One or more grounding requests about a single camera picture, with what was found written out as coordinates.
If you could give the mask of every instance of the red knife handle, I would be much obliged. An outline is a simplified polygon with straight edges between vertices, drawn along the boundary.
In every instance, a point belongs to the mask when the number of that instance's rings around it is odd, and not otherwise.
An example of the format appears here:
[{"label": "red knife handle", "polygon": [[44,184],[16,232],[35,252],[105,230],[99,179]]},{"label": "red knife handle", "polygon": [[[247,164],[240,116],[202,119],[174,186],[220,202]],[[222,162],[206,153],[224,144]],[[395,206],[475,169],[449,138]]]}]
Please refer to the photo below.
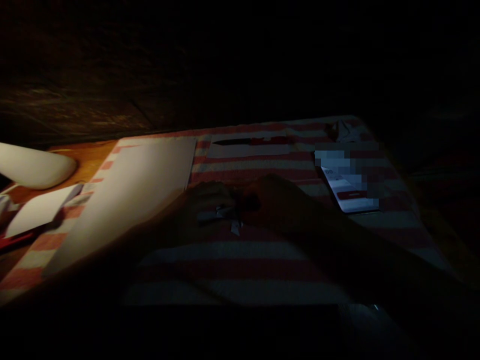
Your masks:
[{"label": "red knife handle", "polygon": [[26,242],[27,240],[33,241],[38,235],[38,231],[31,230],[29,232],[24,232],[13,237],[5,237],[5,234],[0,235],[0,252],[3,252],[4,249],[9,248],[15,244]]},{"label": "red knife handle", "polygon": [[270,140],[268,140],[268,137],[253,137],[250,145],[283,145],[288,143],[289,138],[286,136],[274,136]]}]

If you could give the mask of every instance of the striped tablecloth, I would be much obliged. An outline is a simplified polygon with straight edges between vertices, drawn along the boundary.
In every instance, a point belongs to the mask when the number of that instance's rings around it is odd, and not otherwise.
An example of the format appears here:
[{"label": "striped tablecloth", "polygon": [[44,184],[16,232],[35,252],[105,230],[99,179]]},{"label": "striped tablecloth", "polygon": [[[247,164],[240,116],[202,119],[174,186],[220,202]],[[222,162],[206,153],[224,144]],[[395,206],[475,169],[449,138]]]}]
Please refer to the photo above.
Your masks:
[{"label": "striped tablecloth", "polygon": [[[344,120],[360,133],[373,136],[354,116],[332,116],[285,122],[187,130],[127,137],[106,158],[80,195],[61,210],[61,226],[47,230],[0,282],[0,304],[39,284],[41,273],[81,215],[96,187],[108,175],[122,148],[152,144],[165,137],[195,137],[195,157],[189,183],[247,182],[269,173],[295,182],[305,193],[331,206],[329,190],[319,179],[312,152],[315,143],[331,142],[325,125]],[[212,134],[282,132],[293,139],[290,154],[247,158],[207,158]],[[352,215],[357,223],[399,244],[442,269],[450,269],[415,211],[415,200],[387,161],[385,211]],[[225,230],[205,243],[157,250],[138,266],[123,302],[128,305],[218,304],[219,299],[243,305],[328,304],[351,300],[296,247],[273,233],[245,225],[240,237]]]}]

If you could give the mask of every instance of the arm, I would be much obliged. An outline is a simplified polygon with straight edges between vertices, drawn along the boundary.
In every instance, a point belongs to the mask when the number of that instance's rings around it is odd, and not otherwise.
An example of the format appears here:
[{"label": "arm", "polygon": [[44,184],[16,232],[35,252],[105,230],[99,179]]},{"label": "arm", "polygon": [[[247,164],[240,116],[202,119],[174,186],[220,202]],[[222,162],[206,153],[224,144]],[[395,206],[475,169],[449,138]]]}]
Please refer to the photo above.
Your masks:
[{"label": "arm", "polygon": [[478,333],[478,294],[420,257],[382,239],[343,213],[325,209],[291,182],[268,175],[245,190],[260,208],[246,224],[281,233],[359,302],[380,304],[412,336],[425,331],[460,345]]},{"label": "arm", "polygon": [[198,224],[198,212],[220,205],[234,205],[222,183],[201,183],[188,189],[148,221],[47,278],[4,308],[60,310],[88,305],[112,306],[118,302],[134,267],[148,253],[192,244],[223,226],[230,226],[230,222],[225,220],[205,226]]}]

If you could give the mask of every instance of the small white object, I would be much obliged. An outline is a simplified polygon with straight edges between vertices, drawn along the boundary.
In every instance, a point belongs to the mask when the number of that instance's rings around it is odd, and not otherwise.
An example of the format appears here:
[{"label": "small white object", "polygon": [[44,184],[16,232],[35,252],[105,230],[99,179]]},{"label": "small white object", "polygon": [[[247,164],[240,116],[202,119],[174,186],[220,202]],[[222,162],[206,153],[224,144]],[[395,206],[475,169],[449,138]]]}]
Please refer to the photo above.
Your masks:
[{"label": "small white object", "polygon": [[10,196],[2,195],[0,196],[0,215],[7,211],[10,205]]},{"label": "small white object", "polygon": [[286,137],[285,131],[259,131],[250,133],[232,133],[212,135],[208,154],[209,159],[224,159],[224,158],[246,158],[252,156],[271,156],[271,155],[286,155],[290,154],[289,144],[279,145],[218,145],[214,144],[220,140],[232,139],[252,139],[264,138],[271,139],[273,137]]},{"label": "small white object", "polygon": [[338,130],[337,143],[360,143],[360,133],[355,128],[346,123],[343,120],[337,121],[333,126],[335,130]]},{"label": "small white object", "polygon": [[20,208],[21,204],[16,204],[10,200],[10,204],[8,204],[8,209],[6,211],[17,211]]},{"label": "small white object", "polygon": [[238,237],[240,236],[240,229],[244,225],[243,222],[239,221],[237,214],[235,212],[235,209],[230,206],[230,207],[216,207],[216,217],[218,219],[227,219],[231,221],[231,227],[230,231],[237,235]]},{"label": "small white object", "polygon": [[51,188],[76,168],[71,157],[0,142],[0,173],[26,188]]},{"label": "small white object", "polygon": [[6,230],[5,237],[10,238],[50,223],[62,206],[77,195],[81,189],[82,184],[77,184],[34,197],[13,218]]}]

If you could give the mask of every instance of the knife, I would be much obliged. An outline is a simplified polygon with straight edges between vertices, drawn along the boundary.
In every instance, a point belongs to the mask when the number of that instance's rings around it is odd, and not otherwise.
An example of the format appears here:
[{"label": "knife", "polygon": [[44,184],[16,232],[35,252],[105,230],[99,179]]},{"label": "knife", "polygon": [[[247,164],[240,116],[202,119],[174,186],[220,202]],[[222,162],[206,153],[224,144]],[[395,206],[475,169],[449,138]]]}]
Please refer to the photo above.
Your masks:
[{"label": "knife", "polygon": [[283,145],[288,144],[289,138],[286,136],[274,137],[246,137],[240,139],[227,139],[212,142],[215,145]]}]

